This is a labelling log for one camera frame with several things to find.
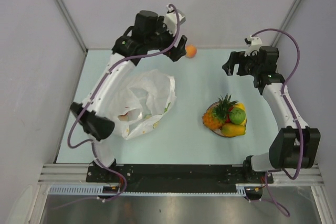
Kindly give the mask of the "orange pink fake peach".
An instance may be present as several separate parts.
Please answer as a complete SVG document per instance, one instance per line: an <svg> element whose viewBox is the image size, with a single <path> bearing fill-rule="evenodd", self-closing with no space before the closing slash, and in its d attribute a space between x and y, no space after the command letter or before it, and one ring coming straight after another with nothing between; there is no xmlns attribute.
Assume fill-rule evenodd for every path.
<svg viewBox="0 0 336 224"><path fill-rule="evenodd" d="M197 48L194 45L185 46L186 58L194 58L197 54Z"/></svg>

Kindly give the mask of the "green fake fruit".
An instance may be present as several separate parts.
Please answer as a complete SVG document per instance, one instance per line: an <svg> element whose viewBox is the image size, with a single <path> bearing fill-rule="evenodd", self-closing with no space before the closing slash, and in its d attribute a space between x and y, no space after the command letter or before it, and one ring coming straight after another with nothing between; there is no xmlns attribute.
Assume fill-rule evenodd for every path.
<svg viewBox="0 0 336 224"><path fill-rule="evenodd" d="M233 124L244 125L246 112L241 108L234 107L229 115L229 118Z"/></svg>

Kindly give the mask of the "white plastic bag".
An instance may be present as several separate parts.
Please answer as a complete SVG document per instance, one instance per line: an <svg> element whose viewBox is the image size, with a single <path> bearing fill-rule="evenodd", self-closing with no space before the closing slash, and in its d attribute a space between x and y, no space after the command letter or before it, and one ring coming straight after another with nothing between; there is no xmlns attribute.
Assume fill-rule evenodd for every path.
<svg viewBox="0 0 336 224"><path fill-rule="evenodd" d="M126 78L108 100L105 111L107 118L115 123L113 134L130 140L153 131L175 100L174 76L154 69ZM123 114L126 107L142 109L143 119L134 123L119 121L118 115Z"/></svg>

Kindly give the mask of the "orange fake pineapple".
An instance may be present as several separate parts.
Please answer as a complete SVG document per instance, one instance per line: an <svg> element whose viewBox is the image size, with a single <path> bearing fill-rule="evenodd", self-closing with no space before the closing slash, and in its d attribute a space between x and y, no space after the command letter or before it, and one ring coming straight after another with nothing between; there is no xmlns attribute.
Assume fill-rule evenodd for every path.
<svg viewBox="0 0 336 224"><path fill-rule="evenodd" d="M238 103L236 100L231 100L231 97L231 95L226 94L224 98L218 98L218 102L206 110L202 116L205 127L210 130L217 130L227 122L231 110Z"/></svg>

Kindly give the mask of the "orange green fake papaya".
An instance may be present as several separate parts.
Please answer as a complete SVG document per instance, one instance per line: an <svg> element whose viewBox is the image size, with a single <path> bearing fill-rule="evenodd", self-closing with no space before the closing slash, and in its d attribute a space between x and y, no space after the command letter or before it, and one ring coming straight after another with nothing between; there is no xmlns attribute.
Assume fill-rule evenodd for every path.
<svg viewBox="0 0 336 224"><path fill-rule="evenodd" d="M232 123L226 123L221 128L221 133L225 137L242 136L246 133L246 128L243 125L237 125Z"/></svg>

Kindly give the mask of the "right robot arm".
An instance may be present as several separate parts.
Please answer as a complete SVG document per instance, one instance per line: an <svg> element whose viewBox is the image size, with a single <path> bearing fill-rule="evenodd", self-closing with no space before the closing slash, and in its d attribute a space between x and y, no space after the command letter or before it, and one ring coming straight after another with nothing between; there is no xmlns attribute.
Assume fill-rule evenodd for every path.
<svg viewBox="0 0 336 224"><path fill-rule="evenodd" d="M320 131L310 127L295 108L284 77L276 71L278 58L276 47L262 46L250 55L232 51L222 66L228 76L238 66L237 75L254 78L254 87L270 106L279 130L268 152L244 160L242 176L249 183L259 179L261 172L280 170L297 179L302 169L313 166L321 139Z"/></svg>

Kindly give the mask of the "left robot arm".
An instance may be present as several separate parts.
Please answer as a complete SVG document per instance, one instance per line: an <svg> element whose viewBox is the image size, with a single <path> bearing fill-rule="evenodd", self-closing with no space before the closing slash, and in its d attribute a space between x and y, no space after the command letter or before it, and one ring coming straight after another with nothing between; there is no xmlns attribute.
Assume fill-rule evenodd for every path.
<svg viewBox="0 0 336 224"><path fill-rule="evenodd" d="M144 58L166 55L176 62L185 56L187 38L179 34L185 15L173 5L167 9L163 16L139 11L134 24L115 41L92 91L82 102L71 104L75 123L88 134L97 174L105 182L116 175L107 138L115 134L129 140L153 131L176 101L173 76L158 70L132 74Z"/></svg>

